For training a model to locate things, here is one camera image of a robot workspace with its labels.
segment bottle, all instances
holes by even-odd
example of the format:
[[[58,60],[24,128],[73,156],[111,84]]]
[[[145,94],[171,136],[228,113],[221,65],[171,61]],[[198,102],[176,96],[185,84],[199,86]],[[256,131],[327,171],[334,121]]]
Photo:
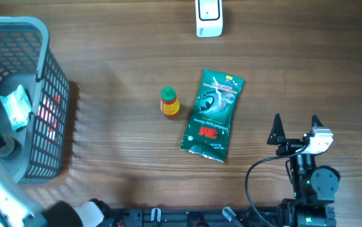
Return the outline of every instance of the bottle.
[[[162,89],[160,109],[168,119],[174,119],[178,115],[180,102],[174,88],[167,86]]]

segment white device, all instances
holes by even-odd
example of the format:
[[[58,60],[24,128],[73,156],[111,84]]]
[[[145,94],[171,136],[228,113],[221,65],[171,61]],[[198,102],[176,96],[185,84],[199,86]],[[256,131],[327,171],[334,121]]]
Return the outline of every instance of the white device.
[[[223,29],[222,0],[195,0],[196,35],[218,37]]]

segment yellow label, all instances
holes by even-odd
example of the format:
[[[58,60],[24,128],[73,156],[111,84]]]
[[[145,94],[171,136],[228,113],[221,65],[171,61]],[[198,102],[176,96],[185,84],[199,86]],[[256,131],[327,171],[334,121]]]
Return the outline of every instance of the yellow label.
[[[161,102],[160,109],[166,115],[176,114],[180,109],[180,103],[178,102],[178,99],[176,99],[173,104],[164,104],[163,101],[160,102]]]

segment laundry basket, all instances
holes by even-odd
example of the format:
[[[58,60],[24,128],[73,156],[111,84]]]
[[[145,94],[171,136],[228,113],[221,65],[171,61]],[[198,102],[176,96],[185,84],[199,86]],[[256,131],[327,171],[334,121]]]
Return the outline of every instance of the laundry basket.
[[[0,101],[0,133],[15,150],[0,162],[18,183],[44,183],[61,167],[69,83],[49,49],[49,32],[32,17],[0,17],[0,96],[23,85],[32,103],[28,125],[13,131]]]

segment teal plastic package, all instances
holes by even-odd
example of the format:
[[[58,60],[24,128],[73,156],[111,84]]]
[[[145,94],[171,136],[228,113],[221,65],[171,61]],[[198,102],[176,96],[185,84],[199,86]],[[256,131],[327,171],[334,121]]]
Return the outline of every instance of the teal plastic package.
[[[0,101],[9,117],[13,130],[17,130],[29,123],[30,119],[28,115],[32,111],[32,108],[22,85],[19,85],[17,90],[6,97],[0,96]]]
[[[224,162],[244,79],[205,69],[181,149]]]

